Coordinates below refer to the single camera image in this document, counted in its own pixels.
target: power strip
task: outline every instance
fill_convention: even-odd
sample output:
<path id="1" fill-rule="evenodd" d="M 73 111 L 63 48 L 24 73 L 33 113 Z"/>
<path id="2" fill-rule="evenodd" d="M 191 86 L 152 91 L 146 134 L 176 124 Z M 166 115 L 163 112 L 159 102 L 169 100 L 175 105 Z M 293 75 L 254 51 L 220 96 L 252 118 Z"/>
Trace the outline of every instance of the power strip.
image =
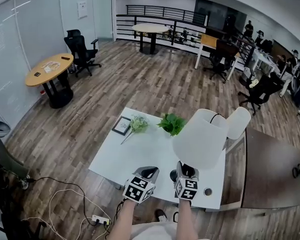
<path id="1" fill-rule="evenodd" d="M 100 217 L 100 216 L 93 215 L 92 216 L 92 221 L 96 222 L 96 220 L 99 220 L 100 224 L 104 224 L 104 222 L 106 222 L 106 225 L 110 224 L 110 220 L 108 218 L 103 218 L 103 217 Z"/>

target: desk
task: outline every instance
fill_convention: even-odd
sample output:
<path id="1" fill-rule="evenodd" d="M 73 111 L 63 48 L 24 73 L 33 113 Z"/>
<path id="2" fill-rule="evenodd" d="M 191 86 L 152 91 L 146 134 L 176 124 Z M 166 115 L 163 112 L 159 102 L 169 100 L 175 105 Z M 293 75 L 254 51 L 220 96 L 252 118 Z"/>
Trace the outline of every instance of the desk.
<path id="1" fill-rule="evenodd" d="M 203 47 L 207 46 L 209 48 L 216 49 L 216 41 L 217 40 L 218 40 L 218 38 L 216 38 L 216 37 L 212 37 L 212 36 L 207 35 L 207 34 L 202 34 L 201 44 L 200 44 L 199 52 L 198 52 L 198 55 L 197 55 L 196 63 L 195 63 L 195 66 L 194 66 L 195 69 L 197 69 L 198 66 L 199 66 L 199 62 L 200 62 Z M 235 62 L 232 65 L 232 68 L 231 68 L 230 73 L 227 77 L 227 80 L 229 80 L 231 78 L 238 59 L 239 59 L 239 53 L 235 56 Z"/>
<path id="2" fill-rule="evenodd" d="M 269 65 L 271 67 L 271 70 L 270 70 L 269 74 L 273 71 L 277 71 L 277 72 L 280 73 L 280 70 L 278 69 L 277 65 L 274 62 L 272 62 L 271 60 L 269 60 L 266 57 L 266 55 L 259 52 L 257 49 L 254 49 L 253 58 L 255 60 L 253 66 L 252 66 L 252 71 L 253 72 L 255 72 L 255 68 L 258 66 L 259 61 L 262 61 L 262 62 L 266 63 L 267 65 Z"/>
<path id="3" fill-rule="evenodd" d="M 160 173 L 155 183 L 153 197 L 179 203 L 179 199 L 174 197 L 175 191 L 170 179 L 170 172 L 176 169 L 179 159 L 173 151 L 172 138 L 157 126 L 161 118 L 127 107 L 123 109 L 121 115 L 127 118 L 131 118 L 132 115 L 146 116 L 150 125 L 145 133 L 133 134 L 122 145 L 120 144 L 125 136 L 110 131 L 89 169 L 124 186 L 125 181 L 137 168 L 156 166 L 160 169 Z M 194 207 L 219 209 L 224 170 L 225 150 L 222 151 L 214 168 L 199 170 L 198 193 L 192 201 Z M 203 193 L 207 187 L 212 189 L 212 195 L 208 197 Z"/>
<path id="4" fill-rule="evenodd" d="M 68 61 L 65 59 L 62 59 L 61 57 L 68 57 L 70 58 Z M 72 64 L 74 60 L 74 57 L 72 54 L 67 53 L 61 53 L 58 55 L 54 55 L 52 57 L 49 57 L 40 63 L 38 63 L 32 70 L 29 72 L 25 79 L 25 84 L 27 86 L 39 86 L 43 85 L 48 97 L 50 98 L 50 106 L 53 109 L 59 109 L 67 105 L 71 99 L 73 98 L 73 91 L 71 90 L 71 87 L 69 85 L 69 82 L 67 80 L 67 72 L 66 71 L 69 66 Z M 51 71 L 49 73 L 46 73 L 45 70 L 42 68 L 42 65 L 46 62 L 53 61 L 53 62 L 59 62 L 60 66 L 58 69 Z M 36 72 L 41 73 L 39 76 L 35 76 L 34 74 Z M 65 87 L 61 91 L 57 91 L 53 79 L 58 77 L 61 84 Z M 51 93 L 50 88 L 47 85 L 47 82 L 50 83 L 51 88 L 53 90 L 53 93 Z"/>
<path id="5" fill-rule="evenodd" d="M 169 31 L 167 26 L 158 25 L 158 24 L 150 24 L 143 23 L 132 26 L 134 31 L 140 32 L 140 52 L 143 54 L 156 54 L 155 43 L 156 43 L 156 33 L 163 33 Z M 151 46 L 143 47 L 143 33 L 151 33 Z"/>
<path id="6" fill-rule="evenodd" d="M 219 211 L 237 208 L 280 209 L 300 206 L 300 175 L 292 168 L 300 164 L 300 150 L 247 128 L 226 152 L 245 145 L 245 181 L 238 202 L 222 205 Z"/>

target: round hole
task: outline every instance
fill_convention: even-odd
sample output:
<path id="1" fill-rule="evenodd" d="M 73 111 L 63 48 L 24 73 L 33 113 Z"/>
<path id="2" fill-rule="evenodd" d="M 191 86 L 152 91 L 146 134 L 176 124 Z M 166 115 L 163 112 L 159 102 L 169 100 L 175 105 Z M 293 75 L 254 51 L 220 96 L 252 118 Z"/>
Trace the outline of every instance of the round hole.
<path id="1" fill-rule="evenodd" d="M 204 195 L 205 196 L 210 196 L 210 195 L 212 195 L 212 189 L 210 189 L 209 187 L 208 188 L 206 188 L 205 190 L 204 190 Z"/>

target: round wooden table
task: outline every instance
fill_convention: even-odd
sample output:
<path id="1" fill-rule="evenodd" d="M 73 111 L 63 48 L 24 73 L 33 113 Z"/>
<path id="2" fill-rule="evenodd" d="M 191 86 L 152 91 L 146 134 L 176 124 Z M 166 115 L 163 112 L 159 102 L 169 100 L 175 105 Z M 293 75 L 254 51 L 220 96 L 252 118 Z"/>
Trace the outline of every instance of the round wooden table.
<path id="1" fill-rule="evenodd" d="M 132 26 L 134 31 L 140 32 L 140 52 L 143 54 L 156 54 L 155 43 L 156 43 L 156 33 L 167 32 L 169 29 L 167 26 L 159 24 L 143 23 Z M 143 33 L 151 33 L 151 46 L 143 47 Z"/>
<path id="2" fill-rule="evenodd" d="M 50 106 L 53 109 L 59 109 L 67 105 L 71 99 L 73 98 L 73 91 L 71 90 L 69 81 L 68 81 L 68 73 L 67 69 L 73 63 L 74 57 L 70 53 L 61 53 L 58 55 L 54 55 L 49 57 L 39 64 L 37 64 L 31 72 L 29 72 L 25 79 L 25 84 L 27 86 L 39 86 L 43 85 L 47 95 L 50 98 Z M 49 73 L 46 73 L 42 66 L 47 62 L 59 62 L 60 66 Z M 58 91 L 53 83 L 54 78 L 58 78 L 61 85 L 64 89 Z M 51 93 L 50 88 L 47 85 L 47 82 L 50 83 L 53 93 Z"/>

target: white cable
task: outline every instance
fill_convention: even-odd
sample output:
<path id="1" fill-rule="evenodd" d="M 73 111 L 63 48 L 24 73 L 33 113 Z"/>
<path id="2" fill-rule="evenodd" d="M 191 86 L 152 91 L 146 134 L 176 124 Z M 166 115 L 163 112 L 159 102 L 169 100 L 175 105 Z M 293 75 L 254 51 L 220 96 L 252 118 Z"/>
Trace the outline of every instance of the white cable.
<path id="1" fill-rule="evenodd" d="M 41 68 L 47 68 L 48 70 L 52 70 L 55 71 L 59 68 L 59 66 L 61 65 L 61 63 L 57 62 L 57 61 L 48 61 L 46 63 L 44 63 Z"/>
<path id="2" fill-rule="evenodd" d="M 99 207 L 96 203 L 92 202 L 92 201 L 89 200 L 86 196 L 84 196 L 84 195 L 82 195 L 82 194 L 76 192 L 75 190 L 73 190 L 73 189 L 71 189 L 71 188 L 64 189 L 64 190 L 59 190 L 59 191 L 55 192 L 54 195 L 52 196 L 52 198 L 50 199 L 50 202 L 49 202 L 49 217 L 50 217 L 50 222 L 51 222 L 51 225 L 52 225 L 52 226 L 51 226 L 50 224 L 48 224 L 46 221 L 44 221 L 42 218 L 40 218 L 40 217 L 30 217 L 30 218 L 27 218 L 27 219 L 23 219 L 23 221 L 26 221 L 26 220 L 29 220 L 29 219 L 40 219 L 40 220 L 42 220 L 43 222 L 45 222 L 45 223 L 51 228 L 51 230 L 52 230 L 56 235 L 58 235 L 62 240 L 67 240 L 66 238 L 64 238 L 63 236 L 61 236 L 61 235 L 57 232 L 57 230 L 56 230 L 55 227 L 54 227 L 53 221 L 52 221 L 52 219 L 51 219 L 51 202 L 52 202 L 52 199 L 55 197 L 55 195 L 56 195 L 57 193 L 59 193 L 59 192 L 64 192 L 64 191 L 73 191 L 73 192 L 75 192 L 76 194 L 78 194 L 78 195 L 84 197 L 86 200 L 88 200 L 88 201 L 91 202 L 92 204 L 94 204 L 97 208 L 99 208 L 99 209 L 100 209 L 100 210 L 101 210 L 101 211 L 109 218 L 110 223 L 109 223 L 109 226 L 107 227 L 107 229 L 110 227 L 110 225 L 111 225 L 111 223 L 112 223 L 110 216 L 108 216 L 107 213 L 106 213 L 105 211 L 103 211 L 103 209 L 102 209 L 101 207 Z M 87 219 L 87 218 L 84 218 L 84 219 L 82 220 L 82 222 L 81 222 L 81 225 L 80 225 L 80 232 L 79 232 L 79 235 L 77 236 L 76 240 L 78 240 L 79 237 L 80 237 L 80 235 L 81 235 L 82 224 L 83 224 L 83 222 L 84 222 L 86 219 Z M 97 238 L 95 238 L 95 240 L 98 239 L 98 238 L 100 238 L 100 237 L 103 236 L 104 234 L 106 234 L 106 232 L 107 232 L 107 231 L 105 231 L 103 234 L 99 235 Z"/>

